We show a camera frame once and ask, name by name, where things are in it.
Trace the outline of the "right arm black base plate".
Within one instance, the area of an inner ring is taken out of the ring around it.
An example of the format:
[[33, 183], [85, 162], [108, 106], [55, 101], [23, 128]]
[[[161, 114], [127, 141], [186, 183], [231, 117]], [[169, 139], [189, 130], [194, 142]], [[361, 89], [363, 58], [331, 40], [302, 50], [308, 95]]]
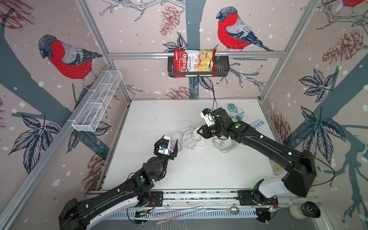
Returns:
[[278, 206], [277, 196], [267, 198], [254, 190], [238, 190], [237, 194], [237, 200], [241, 206]]

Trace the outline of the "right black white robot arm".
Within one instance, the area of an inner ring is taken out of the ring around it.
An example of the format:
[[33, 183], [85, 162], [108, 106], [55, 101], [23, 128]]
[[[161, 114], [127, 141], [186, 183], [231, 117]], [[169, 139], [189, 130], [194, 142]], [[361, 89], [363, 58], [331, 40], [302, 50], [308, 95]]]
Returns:
[[204, 139], [226, 137], [257, 150], [283, 168], [283, 175], [257, 182], [251, 190], [254, 203], [262, 205], [267, 198], [287, 192], [299, 197], [308, 195], [317, 175], [315, 160], [309, 151], [292, 150], [243, 121], [234, 122], [222, 108], [214, 111], [206, 108], [200, 115], [206, 124], [199, 128], [198, 134]]

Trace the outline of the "purple power strip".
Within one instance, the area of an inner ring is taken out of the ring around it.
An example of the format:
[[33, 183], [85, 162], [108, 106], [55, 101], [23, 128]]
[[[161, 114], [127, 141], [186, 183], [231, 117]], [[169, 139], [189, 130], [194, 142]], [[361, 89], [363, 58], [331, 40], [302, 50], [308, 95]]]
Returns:
[[178, 152], [180, 152], [183, 149], [183, 146], [179, 142], [177, 143], [177, 146], [178, 146]]

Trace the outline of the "white blue power strip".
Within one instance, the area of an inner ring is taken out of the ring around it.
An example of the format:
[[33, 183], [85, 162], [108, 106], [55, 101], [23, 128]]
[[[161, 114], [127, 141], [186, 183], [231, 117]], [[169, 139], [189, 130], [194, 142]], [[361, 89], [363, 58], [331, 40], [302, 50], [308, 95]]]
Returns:
[[255, 130], [261, 129], [266, 125], [266, 122], [262, 119], [259, 119], [258, 121], [254, 122], [251, 127]]

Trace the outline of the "small white plug adapter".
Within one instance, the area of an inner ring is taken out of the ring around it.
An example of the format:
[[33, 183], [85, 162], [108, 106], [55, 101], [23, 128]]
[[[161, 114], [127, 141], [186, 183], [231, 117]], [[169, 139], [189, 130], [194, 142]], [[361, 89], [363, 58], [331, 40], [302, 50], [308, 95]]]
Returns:
[[172, 139], [173, 142], [178, 140], [178, 143], [181, 144], [183, 141], [183, 132], [182, 131], [172, 131], [168, 136]]

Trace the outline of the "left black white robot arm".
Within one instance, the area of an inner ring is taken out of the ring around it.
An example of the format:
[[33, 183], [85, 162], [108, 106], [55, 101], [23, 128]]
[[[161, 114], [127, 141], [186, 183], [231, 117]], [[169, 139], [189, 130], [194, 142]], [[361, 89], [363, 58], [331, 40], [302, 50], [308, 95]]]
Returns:
[[170, 147], [171, 138], [162, 136], [154, 144], [154, 157], [142, 168], [129, 174], [127, 180], [115, 188], [83, 201], [71, 199], [59, 215], [60, 230], [90, 230], [107, 217], [121, 210], [146, 205], [154, 182], [162, 180], [167, 172], [168, 162], [178, 153], [178, 141]]

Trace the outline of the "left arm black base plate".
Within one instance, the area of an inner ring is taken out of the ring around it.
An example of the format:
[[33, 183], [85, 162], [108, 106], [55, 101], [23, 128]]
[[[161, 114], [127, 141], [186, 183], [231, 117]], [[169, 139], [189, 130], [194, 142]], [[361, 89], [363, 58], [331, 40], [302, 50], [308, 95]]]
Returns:
[[162, 207], [163, 191], [149, 191], [144, 196], [143, 207]]

